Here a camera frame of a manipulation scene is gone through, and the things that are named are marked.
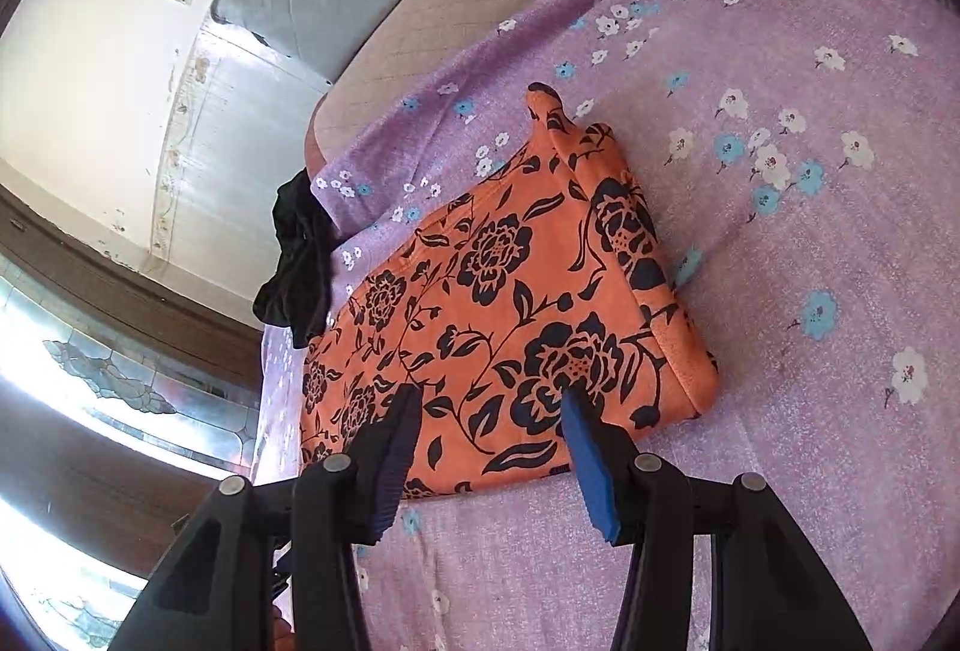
mattress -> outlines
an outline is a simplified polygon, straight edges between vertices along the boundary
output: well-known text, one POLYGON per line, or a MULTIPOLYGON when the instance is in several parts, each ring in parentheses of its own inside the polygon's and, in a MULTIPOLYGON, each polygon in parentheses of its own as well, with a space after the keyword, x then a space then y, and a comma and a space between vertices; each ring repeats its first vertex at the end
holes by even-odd
MULTIPOLYGON (((436 205, 432 186, 452 200, 488 171, 481 149, 517 149, 526 85, 553 85, 568 115, 613 127, 719 362, 714 410, 644 447, 690 475, 765 474, 874 648, 920 648, 960 587, 960 22, 933 0, 490 15, 467 50, 379 97, 383 116, 318 174, 352 255, 334 256, 334 308, 436 205), (360 199, 335 178, 371 187, 360 199)), ((258 481, 299 468, 303 358, 268 328, 258 481)), ((357 550, 373 646, 411 651, 608 647, 629 558, 590 528, 568 475, 410 502, 357 550)), ((704 649, 703 545, 694 592, 690 648, 704 649)))

wooden panel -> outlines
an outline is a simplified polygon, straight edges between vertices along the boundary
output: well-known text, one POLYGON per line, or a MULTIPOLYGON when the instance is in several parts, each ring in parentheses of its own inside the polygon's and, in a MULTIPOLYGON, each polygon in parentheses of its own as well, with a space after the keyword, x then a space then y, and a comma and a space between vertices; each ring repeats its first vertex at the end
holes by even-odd
POLYGON ((0 377, 0 496, 66 544, 149 576, 215 481, 114 443, 0 377))
POLYGON ((121 334, 259 397, 259 331, 103 258, 3 187, 0 253, 121 334))

white flower print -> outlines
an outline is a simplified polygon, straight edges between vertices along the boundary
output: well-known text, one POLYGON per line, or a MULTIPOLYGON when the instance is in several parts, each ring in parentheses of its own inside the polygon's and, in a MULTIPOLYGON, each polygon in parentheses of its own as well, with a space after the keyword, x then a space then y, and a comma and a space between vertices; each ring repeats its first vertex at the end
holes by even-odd
POLYGON ((446 616, 450 612, 450 600, 438 589, 430 592, 430 601, 433 603, 433 610, 440 616, 446 616))
POLYGON ((923 398, 923 391, 928 385, 925 359, 912 347, 906 347, 894 354, 893 365, 894 373, 890 384, 899 395, 901 403, 916 404, 923 398))
POLYGON ((693 140, 693 131, 688 131, 686 128, 674 128, 670 132, 670 157, 666 159, 666 163, 682 161, 690 155, 690 151, 693 149, 693 140))
POLYGON ((757 149, 754 170, 763 181, 778 191, 785 191, 790 182, 790 170, 786 166, 786 155, 776 149, 776 145, 764 145, 757 149))
POLYGON ((601 15, 597 18, 596 24, 597 31, 600 31, 603 36, 613 36, 613 34, 620 33, 620 24, 613 17, 601 15))
POLYGON ((817 59, 818 68, 820 66, 826 66, 827 69, 833 72, 842 72, 847 67, 846 60, 832 47, 818 47, 816 50, 813 50, 813 55, 814 58, 817 59))
POLYGON ((713 117, 716 117, 721 112, 726 112, 732 118, 741 118, 741 120, 747 119, 747 111, 750 108, 750 104, 747 103, 747 100, 743 98, 743 91, 736 88, 727 88, 724 91, 723 96, 720 97, 720 103, 717 104, 717 111, 713 117))
POLYGON ((847 131, 840 134, 843 142, 843 153, 847 159, 840 164, 844 168, 848 163, 861 169, 871 169, 874 165, 874 151, 870 149, 870 142, 862 133, 847 131))
POLYGON ((753 152, 755 149, 759 148, 770 138, 769 128, 758 128, 750 136, 750 141, 747 142, 747 150, 753 152))
POLYGON ((890 52, 893 53, 894 50, 898 50, 904 55, 913 55, 914 58, 920 53, 917 50, 917 45, 907 39, 905 36, 899 36, 897 34, 890 34, 887 36, 890 39, 890 52))
POLYGON ((803 133, 806 130, 806 118, 795 109, 781 109, 779 123, 784 127, 781 133, 803 133))
POLYGON ((582 118, 584 115, 589 113, 593 108, 593 99, 588 98, 587 101, 583 101, 577 106, 576 112, 574 112, 574 117, 582 118))

floral bedsheet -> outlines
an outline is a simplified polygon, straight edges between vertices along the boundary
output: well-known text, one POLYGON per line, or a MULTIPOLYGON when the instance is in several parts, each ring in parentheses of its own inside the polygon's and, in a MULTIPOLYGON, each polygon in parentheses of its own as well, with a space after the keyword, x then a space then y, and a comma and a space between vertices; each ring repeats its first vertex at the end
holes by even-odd
MULTIPOLYGON (((763 473, 877 651, 960 587, 960 21, 935 0, 540 0, 316 178, 335 307, 525 141, 517 85, 608 122, 721 373, 646 440, 763 473)), ((258 480, 296 474, 302 351, 268 329, 258 480)), ((629 563, 571 476, 411 502, 357 552, 375 648, 608 647, 629 563)), ((706 648, 698 550, 691 648, 706 648)))

black flower pattern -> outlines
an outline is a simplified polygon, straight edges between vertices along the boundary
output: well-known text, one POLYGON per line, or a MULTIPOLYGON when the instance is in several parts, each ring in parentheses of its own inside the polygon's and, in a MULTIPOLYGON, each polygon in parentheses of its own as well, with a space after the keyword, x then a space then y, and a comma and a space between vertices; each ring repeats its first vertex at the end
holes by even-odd
POLYGON ((330 370, 330 368, 323 366, 323 364, 319 362, 307 364, 306 367, 307 371, 304 375, 304 396, 306 397, 306 402, 304 402, 304 407, 309 415, 313 412, 313 409, 323 401, 328 383, 338 381, 343 377, 343 374, 336 370, 330 370))
POLYGON ((526 379, 517 386, 510 417, 528 434, 538 435, 560 420, 560 393, 576 389, 603 409, 603 394, 621 383, 623 351, 591 312, 576 329, 548 323, 524 349, 526 379))
POLYGON ((607 253, 616 255, 617 264, 635 291, 649 291, 666 282, 664 271, 653 258, 645 257, 656 240, 650 213, 635 200, 630 188, 606 178, 593 194, 594 229, 607 253))
POLYGON ((374 330, 380 331, 386 328, 406 290, 406 278, 397 277, 390 269, 384 269, 370 279, 370 286, 364 297, 364 306, 358 317, 362 320, 363 313, 366 313, 374 330))
POLYGON ((517 213, 490 221, 477 232, 469 253, 464 255, 457 283, 473 286, 473 301, 493 304, 507 277, 530 256, 533 229, 522 226, 517 213))
POLYGON ((340 419, 340 435, 344 438, 344 448, 353 441, 361 426, 373 420, 375 409, 376 393, 373 385, 358 386, 353 390, 340 419))

